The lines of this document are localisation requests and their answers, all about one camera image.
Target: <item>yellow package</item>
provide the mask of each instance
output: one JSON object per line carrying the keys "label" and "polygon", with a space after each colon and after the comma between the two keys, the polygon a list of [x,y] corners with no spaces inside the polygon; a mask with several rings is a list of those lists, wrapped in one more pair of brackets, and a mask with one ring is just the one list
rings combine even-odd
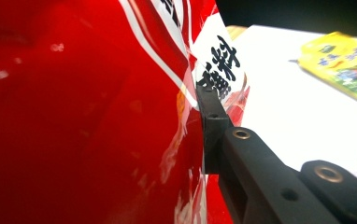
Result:
{"label": "yellow package", "polygon": [[334,32],[301,50],[301,67],[357,100],[357,39]]}

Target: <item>white surface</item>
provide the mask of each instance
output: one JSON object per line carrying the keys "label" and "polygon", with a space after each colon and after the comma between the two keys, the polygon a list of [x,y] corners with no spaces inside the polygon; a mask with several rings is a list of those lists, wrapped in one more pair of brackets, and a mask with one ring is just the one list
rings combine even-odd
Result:
{"label": "white surface", "polygon": [[288,62],[321,35],[251,26],[235,40],[250,83],[243,126],[296,170],[325,160],[356,174],[357,102]]}

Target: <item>dark background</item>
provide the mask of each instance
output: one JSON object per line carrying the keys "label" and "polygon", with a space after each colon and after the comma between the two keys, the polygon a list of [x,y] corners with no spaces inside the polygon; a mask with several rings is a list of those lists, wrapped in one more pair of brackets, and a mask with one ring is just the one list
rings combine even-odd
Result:
{"label": "dark background", "polygon": [[253,24],[357,35],[357,1],[216,0],[225,25]]}

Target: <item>white stripe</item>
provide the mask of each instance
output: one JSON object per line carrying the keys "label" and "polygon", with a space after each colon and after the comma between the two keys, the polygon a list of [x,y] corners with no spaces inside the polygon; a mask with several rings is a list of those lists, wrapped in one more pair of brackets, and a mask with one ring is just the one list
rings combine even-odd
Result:
{"label": "white stripe", "polygon": [[149,56],[164,70],[165,73],[173,80],[173,82],[178,86],[181,92],[185,95],[187,100],[190,102],[191,106],[197,108],[197,101],[193,98],[191,93],[188,91],[187,87],[184,85],[182,80],[173,72],[172,69],[164,62],[164,60],[159,57],[159,55],[153,50],[150,46],[150,43],[147,41],[146,37],[143,35],[140,25],[137,22],[136,15],[130,6],[127,0],[120,0],[123,11],[126,14],[127,20],[132,28],[132,31],[135,34],[135,37],[141,47],[149,54]]}

